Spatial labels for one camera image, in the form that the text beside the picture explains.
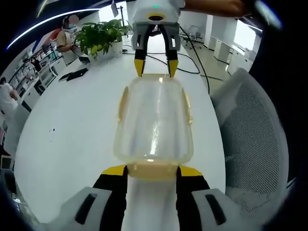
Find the transparent plastic box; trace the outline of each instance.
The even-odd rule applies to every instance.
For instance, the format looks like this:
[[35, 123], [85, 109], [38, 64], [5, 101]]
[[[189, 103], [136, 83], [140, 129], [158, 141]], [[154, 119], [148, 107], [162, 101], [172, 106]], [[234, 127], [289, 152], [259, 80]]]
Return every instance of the transparent plastic box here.
[[142, 164], [145, 171], [151, 166], [156, 166], [155, 171], [161, 171], [161, 166], [173, 169], [188, 162], [193, 155], [189, 108], [175, 78], [146, 74], [134, 79], [119, 105], [115, 155], [135, 170]]

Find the black phone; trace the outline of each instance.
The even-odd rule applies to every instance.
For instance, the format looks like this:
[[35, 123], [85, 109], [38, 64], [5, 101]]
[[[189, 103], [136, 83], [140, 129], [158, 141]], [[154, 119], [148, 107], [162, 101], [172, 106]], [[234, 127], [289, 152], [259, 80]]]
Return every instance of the black phone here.
[[82, 77], [86, 72], [88, 71], [87, 68], [83, 68], [79, 71], [75, 71], [75, 72], [72, 72], [68, 77], [67, 77], [67, 81], [70, 81], [72, 79], [75, 79], [75, 78], [78, 78], [78, 77]]
[[62, 82], [62, 81], [64, 81], [64, 80], [66, 80], [66, 79], [70, 76], [71, 73], [72, 73], [72, 72], [70, 72], [70, 73], [68, 73], [68, 74], [66, 74], [66, 75], [64, 75], [64, 76], [62, 76], [62, 77], [59, 79], [59, 82]]

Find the potted plant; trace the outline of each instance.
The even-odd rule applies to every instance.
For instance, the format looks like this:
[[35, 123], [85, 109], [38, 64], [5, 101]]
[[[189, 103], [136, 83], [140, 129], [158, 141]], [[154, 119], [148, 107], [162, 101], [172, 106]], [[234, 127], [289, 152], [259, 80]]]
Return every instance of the potted plant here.
[[118, 55], [122, 53], [122, 36], [132, 29], [131, 26], [122, 26], [121, 22], [122, 19], [113, 19], [109, 22], [85, 23], [75, 43], [79, 43], [81, 51], [94, 59]]

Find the white desk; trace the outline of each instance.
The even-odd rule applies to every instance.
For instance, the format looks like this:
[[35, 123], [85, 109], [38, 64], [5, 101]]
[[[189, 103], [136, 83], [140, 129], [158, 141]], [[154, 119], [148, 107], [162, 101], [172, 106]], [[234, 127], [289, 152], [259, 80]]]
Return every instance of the white desk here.
[[[150, 38], [148, 52], [164, 52], [162, 37]], [[157, 58], [166, 59], [165, 55]], [[113, 155], [119, 99], [137, 76], [134, 55], [92, 66], [81, 78], [58, 82], [76, 70], [70, 64], [45, 90], [32, 110], [18, 144], [15, 177], [34, 215], [41, 222], [57, 216], [60, 206], [101, 172], [123, 164]], [[196, 71], [179, 56], [179, 68]], [[167, 73], [167, 66], [147, 57], [145, 73]], [[225, 192], [225, 160], [212, 102], [200, 75], [177, 71], [190, 98], [194, 156], [187, 166], [200, 170], [211, 188]]]

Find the green leaves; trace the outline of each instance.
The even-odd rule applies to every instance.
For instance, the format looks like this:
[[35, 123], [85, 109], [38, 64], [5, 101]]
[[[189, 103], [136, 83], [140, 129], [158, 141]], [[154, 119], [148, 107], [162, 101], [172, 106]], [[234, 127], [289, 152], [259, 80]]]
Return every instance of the green leaves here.
[[95, 55], [98, 51], [107, 53], [113, 42], [122, 41], [122, 36], [132, 30], [131, 26], [122, 26], [122, 19], [113, 19], [109, 22], [84, 23], [81, 32], [76, 36], [74, 43], [80, 43], [81, 51]]

